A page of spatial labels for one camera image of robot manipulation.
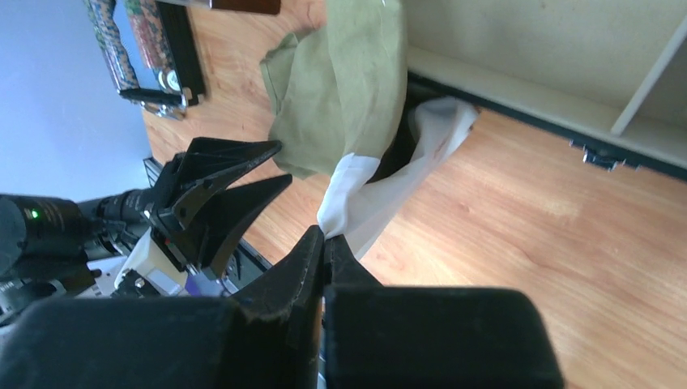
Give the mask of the olive green white underwear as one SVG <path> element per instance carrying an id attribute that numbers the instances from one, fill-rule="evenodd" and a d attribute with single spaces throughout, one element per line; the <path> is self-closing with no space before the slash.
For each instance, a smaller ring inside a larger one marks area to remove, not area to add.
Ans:
<path id="1" fill-rule="evenodd" d="M 287 34 L 260 63 L 284 172 L 330 182 L 316 219 L 357 259 L 423 181 L 466 140 L 477 109 L 454 97 L 405 109 L 407 7 L 329 1 L 326 23 Z"/>

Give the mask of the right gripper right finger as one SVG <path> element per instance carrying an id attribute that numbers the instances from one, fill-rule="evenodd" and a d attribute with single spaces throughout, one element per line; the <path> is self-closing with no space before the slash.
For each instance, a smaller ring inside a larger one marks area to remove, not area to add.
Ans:
<path id="1" fill-rule="evenodd" d="M 329 388 L 561 388 L 544 321 L 515 289 L 380 284 L 328 241 Z"/>

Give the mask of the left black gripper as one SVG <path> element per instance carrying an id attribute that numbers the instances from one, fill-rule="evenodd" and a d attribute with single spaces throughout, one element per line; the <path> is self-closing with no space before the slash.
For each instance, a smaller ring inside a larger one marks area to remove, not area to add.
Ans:
<path id="1" fill-rule="evenodd" d="M 193 139 L 162 168 L 154 186 L 79 204 L 86 257 L 127 259 L 151 228 L 152 240 L 177 270 L 220 278 L 247 229 L 287 189 L 292 175 L 227 188 L 281 149 L 276 140 Z"/>

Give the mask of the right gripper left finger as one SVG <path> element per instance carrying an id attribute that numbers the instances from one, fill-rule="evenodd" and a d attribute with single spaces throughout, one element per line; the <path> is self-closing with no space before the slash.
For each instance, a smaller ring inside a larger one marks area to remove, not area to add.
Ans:
<path id="1" fill-rule="evenodd" d="M 274 267 L 233 295 L 225 341 L 227 388 L 315 388 L 324 236 L 309 227 Z"/>

